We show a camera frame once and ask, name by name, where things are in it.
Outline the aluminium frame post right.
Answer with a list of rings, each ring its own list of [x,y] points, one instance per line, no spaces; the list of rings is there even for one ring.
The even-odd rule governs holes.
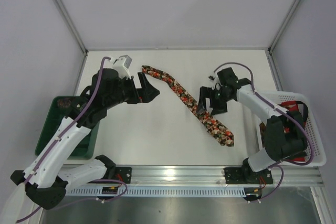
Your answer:
[[[273,53],[275,47],[277,46],[279,40],[281,39],[283,33],[285,32],[287,26],[289,25],[290,21],[292,20],[292,18],[294,17],[296,11],[298,10],[299,8],[299,5],[301,4],[303,0],[293,0],[279,29],[277,30],[274,38],[272,39],[269,47],[268,47],[268,52],[270,54]]]

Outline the aluminium frame post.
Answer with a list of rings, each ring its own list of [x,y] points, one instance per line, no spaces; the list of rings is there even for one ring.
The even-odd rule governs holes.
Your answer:
[[[292,18],[294,17],[296,11],[298,10],[299,8],[299,5],[301,4],[303,0],[293,0],[279,29],[277,30],[274,38],[272,39],[269,47],[268,47],[268,52],[270,54],[273,53],[275,47],[277,46],[279,40],[281,39],[283,33],[285,32],[287,26],[289,25],[290,21],[292,20]]]
[[[81,36],[79,35],[79,32],[72,20],[72,18],[70,17],[67,8],[65,7],[64,3],[62,0],[52,0],[55,7],[57,8],[57,10],[59,11],[63,21],[65,22],[65,25],[67,26],[69,32],[71,33],[73,39],[75,40],[76,44],[78,45],[79,49],[81,50],[81,52],[86,55],[87,54],[87,49],[83,43],[83,40],[81,38]]]

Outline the aluminium mounting rail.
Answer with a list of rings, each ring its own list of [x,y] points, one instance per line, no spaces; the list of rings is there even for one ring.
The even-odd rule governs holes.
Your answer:
[[[225,186],[226,166],[132,165],[132,186]],[[281,185],[285,187],[324,185],[315,167],[284,166]]]

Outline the white plastic basket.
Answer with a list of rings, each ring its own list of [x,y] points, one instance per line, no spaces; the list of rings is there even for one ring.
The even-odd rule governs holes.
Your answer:
[[[303,95],[294,92],[286,92],[286,91],[258,91],[258,93],[272,101],[276,104],[281,104],[287,101],[301,101],[306,104],[308,107],[309,113],[308,118],[305,124],[305,131],[309,136],[312,146],[314,148],[314,157],[312,162],[308,165],[308,167],[320,167],[323,166],[327,159],[325,155],[325,151],[323,148],[322,140],[319,134],[319,130],[313,115],[313,112],[310,108],[309,100]]]

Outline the dark gold patterned tie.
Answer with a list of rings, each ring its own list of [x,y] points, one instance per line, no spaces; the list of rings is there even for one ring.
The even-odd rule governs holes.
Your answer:
[[[264,147],[265,146],[266,125],[263,122],[260,123],[259,130],[260,130],[261,145],[262,147]]]

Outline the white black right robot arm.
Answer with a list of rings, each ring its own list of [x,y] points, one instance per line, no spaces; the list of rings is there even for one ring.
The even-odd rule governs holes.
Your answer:
[[[263,148],[244,159],[236,172],[244,182],[252,183],[279,163],[293,163],[296,155],[312,149],[304,127],[308,116],[263,97],[256,90],[253,77],[240,79],[229,67],[216,69],[211,79],[215,81],[212,87],[199,89],[197,115],[204,116],[208,112],[206,100],[210,101],[211,115],[226,113],[228,102],[234,100],[250,109],[266,127]]]

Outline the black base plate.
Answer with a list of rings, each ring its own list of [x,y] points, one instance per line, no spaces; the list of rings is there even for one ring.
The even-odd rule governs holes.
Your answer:
[[[271,172],[264,169],[259,172],[253,172],[249,168],[245,169],[243,167],[226,167],[224,168],[224,177],[226,184],[254,184],[259,183],[270,185],[273,184],[273,178]]]
[[[126,184],[131,182],[132,168],[116,166],[114,168],[108,168],[103,179],[114,179],[123,181]]]

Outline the aluminium frame post left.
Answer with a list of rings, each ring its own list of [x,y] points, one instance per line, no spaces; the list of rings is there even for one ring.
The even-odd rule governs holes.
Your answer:
[[[67,26],[69,32],[71,33],[73,39],[75,40],[76,44],[78,45],[79,49],[81,50],[81,52],[86,55],[87,54],[87,49],[83,43],[83,40],[81,38],[81,36],[79,35],[79,32],[72,20],[72,18],[70,17],[67,8],[65,7],[64,3],[62,0],[52,0],[55,7],[57,8],[57,10],[59,11],[63,21],[65,22],[65,25]]]

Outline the rolled tie in tray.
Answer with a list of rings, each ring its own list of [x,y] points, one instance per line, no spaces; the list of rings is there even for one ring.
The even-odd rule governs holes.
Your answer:
[[[73,97],[66,97],[57,100],[57,108],[59,109],[67,109],[71,106],[74,101]]]

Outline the red fabric tie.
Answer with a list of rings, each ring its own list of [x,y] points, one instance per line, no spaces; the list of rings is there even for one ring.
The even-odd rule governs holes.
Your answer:
[[[303,128],[305,128],[308,115],[309,115],[309,109],[308,109],[308,106],[304,102],[286,101],[286,102],[282,102],[280,106],[288,109],[289,111],[300,111],[302,118],[303,118]],[[300,152],[299,154],[296,154],[290,157],[289,159],[287,159],[287,161],[304,163],[306,156],[307,156],[307,153],[303,151],[303,152]]]

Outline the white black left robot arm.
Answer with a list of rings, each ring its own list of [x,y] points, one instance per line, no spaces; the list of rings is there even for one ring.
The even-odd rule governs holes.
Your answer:
[[[100,69],[80,96],[75,97],[62,118],[59,128],[37,159],[25,170],[16,170],[11,180],[25,185],[26,196],[38,206],[50,210],[65,194],[95,180],[115,178],[116,164],[99,155],[88,164],[62,173],[60,170],[78,144],[107,116],[107,111],[121,103],[153,101],[160,91],[138,72],[141,87],[132,77],[121,77],[111,68]]]

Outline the colourful patterned necktie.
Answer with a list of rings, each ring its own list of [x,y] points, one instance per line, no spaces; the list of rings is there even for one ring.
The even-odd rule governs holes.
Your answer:
[[[211,135],[221,146],[234,146],[234,134],[219,120],[215,119],[209,112],[198,114],[196,112],[198,103],[187,92],[187,90],[179,84],[167,72],[151,66],[142,65],[142,72],[150,75],[153,78],[165,82],[169,88],[177,95],[181,102],[191,111],[191,113],[200,121],[205,127],[209,135]]]

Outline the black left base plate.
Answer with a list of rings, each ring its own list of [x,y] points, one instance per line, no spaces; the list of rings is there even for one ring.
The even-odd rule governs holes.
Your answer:
[[[116,166],[114,168],[108,168],[103,179],[114,179],[123,181],[126,184],[131,182],[132,168]]]

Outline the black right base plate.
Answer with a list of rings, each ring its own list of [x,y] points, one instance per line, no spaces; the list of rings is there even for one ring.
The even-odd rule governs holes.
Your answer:
[[[273,184],[273,178],[271,172],[264,169],[259,172],[253,172],[249,168],[245,169],[243,167],[226,167],[224,168],[224,177],[226,184],[254,184],[259,183],[270,185]]]

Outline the green divided plastic tray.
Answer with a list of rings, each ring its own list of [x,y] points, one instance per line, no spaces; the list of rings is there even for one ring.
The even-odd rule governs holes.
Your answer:
[[[59,128],[63,117],[66,115],[67,109],[57,108],[57,100],[66,97],[76,96],[58,96],[55,97],[50,105],[42,132],[35,148],[35,155],[38,156],[46,145],[49,143],[56,130]],[[76,146],[68,159],[89,160],[93,157],[96,146],[99,124]]]

